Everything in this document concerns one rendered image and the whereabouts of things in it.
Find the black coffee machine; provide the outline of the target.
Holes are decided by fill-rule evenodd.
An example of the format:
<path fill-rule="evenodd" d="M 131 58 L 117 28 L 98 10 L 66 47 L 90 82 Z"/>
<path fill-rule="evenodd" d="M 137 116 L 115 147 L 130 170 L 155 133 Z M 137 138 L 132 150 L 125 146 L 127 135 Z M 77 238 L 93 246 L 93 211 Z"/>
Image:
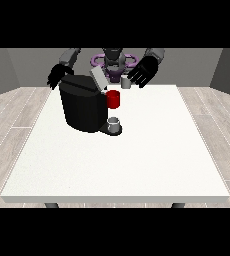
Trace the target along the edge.
<path fill-rule="evenodd" d="M 122 133 L 122 126 L 116 133 L 108 131 L 108 110 L 106 92 L 98 90 L 94 79 L 85 75 L 65 75 L 59 84 L 59 91 L 66 122 L 72 128 L 87 133 L 103 132 L 110 136 Z"/>

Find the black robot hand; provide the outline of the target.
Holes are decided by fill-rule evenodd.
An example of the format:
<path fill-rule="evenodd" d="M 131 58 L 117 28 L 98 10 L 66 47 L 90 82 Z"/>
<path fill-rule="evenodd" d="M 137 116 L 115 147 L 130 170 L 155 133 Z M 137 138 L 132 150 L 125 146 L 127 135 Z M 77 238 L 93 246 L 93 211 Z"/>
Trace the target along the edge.
<path fill-rule="evenodd" d="M 48 75 L 47 84 L 50 86 L 52 90 L 55 89 L 55 87 L 59 84 L 61 79 L 66 75 L 70 74 L 73 75 L 74 71 L 68 67 L 64 66 L 62 64 L 56 64 L 52 69 L 50 74 Z"/>
<path fill-rule="evenodd" d="M 127 78 L 134 84 L 143 88 L 158 72 L 158 60 L 153 56 L 145 56 L 131 70 Z"/>

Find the small grey cup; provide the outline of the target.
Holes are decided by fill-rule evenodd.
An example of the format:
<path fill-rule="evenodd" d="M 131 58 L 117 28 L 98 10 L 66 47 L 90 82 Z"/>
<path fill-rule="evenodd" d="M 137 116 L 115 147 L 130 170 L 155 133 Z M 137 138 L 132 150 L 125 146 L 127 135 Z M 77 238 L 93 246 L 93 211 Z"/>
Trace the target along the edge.
<path fill-rule="evenodd" d="M 120 120 L 117 117 L 110 117 L 107 120 L 108 131 L 111 133 L 116 133 L 120 129 Z"/>

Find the red pod holder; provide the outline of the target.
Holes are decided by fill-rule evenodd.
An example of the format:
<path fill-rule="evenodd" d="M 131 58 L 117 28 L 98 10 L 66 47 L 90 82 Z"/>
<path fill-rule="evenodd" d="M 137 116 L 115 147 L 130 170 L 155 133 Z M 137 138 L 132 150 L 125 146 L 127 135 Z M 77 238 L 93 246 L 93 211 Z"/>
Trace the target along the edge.
<path fill-rule="evenodd" d="M 107 107 L 116 109 L 120 106 L 120 92 L 117 90 L 109 90 L 106 92 Z"/>

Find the pale grey machine lid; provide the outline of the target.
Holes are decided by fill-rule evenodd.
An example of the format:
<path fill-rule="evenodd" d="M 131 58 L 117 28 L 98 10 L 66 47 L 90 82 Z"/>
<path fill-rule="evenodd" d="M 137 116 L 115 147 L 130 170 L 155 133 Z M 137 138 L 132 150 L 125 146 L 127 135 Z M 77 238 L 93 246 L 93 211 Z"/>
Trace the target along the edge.
<path fill-rule="evenodd" d="M 103 91 L 107 87 L 108 81 L 107 81 L 101 67 L 96 66 L 96 67 L 92 68 L 89 71 L 89 73 L 92 76 L 92 78 L 94 79 L 94 82 L 96 83 L 98 90 Z"/>

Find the small grey coffee pod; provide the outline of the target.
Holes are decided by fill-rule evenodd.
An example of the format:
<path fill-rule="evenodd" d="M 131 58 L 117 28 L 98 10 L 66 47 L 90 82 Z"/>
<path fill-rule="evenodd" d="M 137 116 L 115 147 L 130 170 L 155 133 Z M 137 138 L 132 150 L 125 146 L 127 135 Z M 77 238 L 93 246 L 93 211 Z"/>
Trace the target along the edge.
<path fill-rule="evenodd" d="M 127 78 L 126 75 L 121 76 L 121 88 L 122 89 L 130 89 L 131 88 L 131 81 Z"/>

